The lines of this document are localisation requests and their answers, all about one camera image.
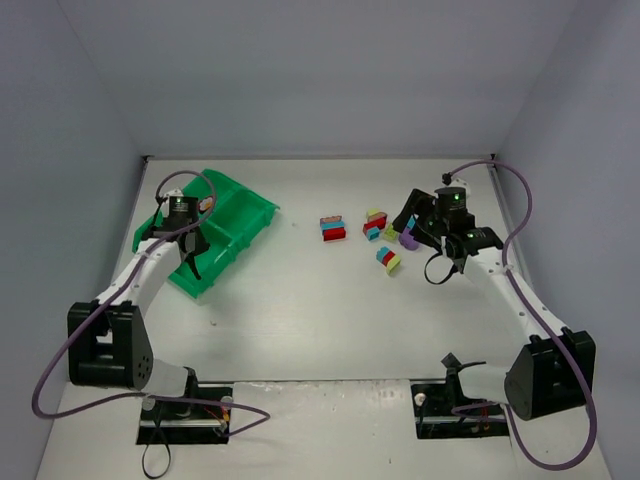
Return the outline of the purple oval lego piece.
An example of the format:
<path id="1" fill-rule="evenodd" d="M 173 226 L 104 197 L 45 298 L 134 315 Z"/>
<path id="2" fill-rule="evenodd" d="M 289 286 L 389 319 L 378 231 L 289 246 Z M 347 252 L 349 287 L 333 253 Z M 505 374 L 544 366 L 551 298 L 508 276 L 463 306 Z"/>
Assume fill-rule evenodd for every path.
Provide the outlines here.
<path id="1" fill-rule="evenodd" d="M 420 247 L 420 243 L 411 235 L 409 230 L 404 230 L 399 235 L 399 243 L 409 251 L 416 251 Z"/>

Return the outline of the lime rectangular lego brick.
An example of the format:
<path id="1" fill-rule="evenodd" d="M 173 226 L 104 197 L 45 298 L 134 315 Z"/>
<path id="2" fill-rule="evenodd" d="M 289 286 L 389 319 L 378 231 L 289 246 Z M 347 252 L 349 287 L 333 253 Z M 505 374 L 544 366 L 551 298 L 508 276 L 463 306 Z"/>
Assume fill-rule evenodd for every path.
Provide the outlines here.
<path id="1" fill-rule="evenodd" d="M 389 242 L 395 242 L 399 237 L 399 233 L 389 224 L 383 232 L 383 238 Z"/>

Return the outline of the teal red lime lego stack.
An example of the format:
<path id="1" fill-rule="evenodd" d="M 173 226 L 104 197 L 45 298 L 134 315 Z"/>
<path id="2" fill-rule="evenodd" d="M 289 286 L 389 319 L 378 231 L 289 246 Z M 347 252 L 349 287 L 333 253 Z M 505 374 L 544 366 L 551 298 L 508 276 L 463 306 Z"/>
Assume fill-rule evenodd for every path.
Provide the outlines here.
<path id="1" fill-rule="evenodd" d="M 385 268 L 388 275 L 401 264 L 401 257 L 388 247 L 381 247 L 376 252 L 376 260 Z"/>

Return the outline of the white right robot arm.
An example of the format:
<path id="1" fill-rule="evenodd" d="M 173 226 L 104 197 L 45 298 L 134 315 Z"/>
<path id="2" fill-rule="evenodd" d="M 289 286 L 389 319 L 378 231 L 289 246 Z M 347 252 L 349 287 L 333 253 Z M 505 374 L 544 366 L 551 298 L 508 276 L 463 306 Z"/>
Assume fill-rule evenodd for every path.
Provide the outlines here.
<path id="1" fill-rule="evenodd" d="M 501 403 L 522 420 L 532 420 L 584 406 L 592 389 L 595 342 L 559 320 L 521 275 L 503 259 L 506 246 L 495 231 L 479 226 L 466 206 L 462 187 L 443 187 L 429 194 L 414 189 L 392 223 L 411 229 L 413 238 L 448 258 L 478 288 L 492 307 L 493 318 L 510 335 L 517 353 L 509 366 L 486 360 L 458 365 L 463 398 Z"/>

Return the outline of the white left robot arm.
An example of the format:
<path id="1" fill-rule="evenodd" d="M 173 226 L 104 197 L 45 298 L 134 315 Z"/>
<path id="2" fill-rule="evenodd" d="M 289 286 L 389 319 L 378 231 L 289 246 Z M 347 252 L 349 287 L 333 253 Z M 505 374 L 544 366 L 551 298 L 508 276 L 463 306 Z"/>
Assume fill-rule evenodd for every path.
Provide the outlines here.
<path id="1" fill-rule="evenodd" d="M 122 388 L 149 396 L 180 398 L 194 383 L 192 369 L 155 358 L 144 317 L 168 277 L 183 264 L 199 277 L 195 259 L 209 243 L 200 228 L 215 200 L 169 195 L 140 237 L 133 259 L 114 283 L 91 302 L 69 310 L 71 382 Z"/>

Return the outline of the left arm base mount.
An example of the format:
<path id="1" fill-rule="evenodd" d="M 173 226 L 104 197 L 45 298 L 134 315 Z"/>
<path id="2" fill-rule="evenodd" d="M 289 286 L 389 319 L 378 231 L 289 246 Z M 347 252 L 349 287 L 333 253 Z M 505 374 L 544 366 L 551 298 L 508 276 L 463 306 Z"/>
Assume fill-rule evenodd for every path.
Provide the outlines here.
<path id="1" fill-rule="evenodd" d="M 201 385 L 197 399 L 215 405 L 145 399 L 142 402 L 137 445 L 222 445 L 229 442 L 231 410 L 218 405 L 232 400 L 230 385 Z"/>

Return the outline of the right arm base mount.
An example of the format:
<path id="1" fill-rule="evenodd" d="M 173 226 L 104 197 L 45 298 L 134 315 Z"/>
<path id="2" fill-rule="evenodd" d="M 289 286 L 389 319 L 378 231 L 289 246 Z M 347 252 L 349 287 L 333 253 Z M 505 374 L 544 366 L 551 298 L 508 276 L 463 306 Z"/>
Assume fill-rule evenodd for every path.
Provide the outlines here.
<path id="1" fill-rule="evenodd" d="M 418 440 L 457 440 L 508 437 L 503 410 L 499 405 L 464 410 L 455 415 L 457 405 L 482 403 L 482 400 L 455 400 L 444 381 L 410 384 L 415 433 Z"/>

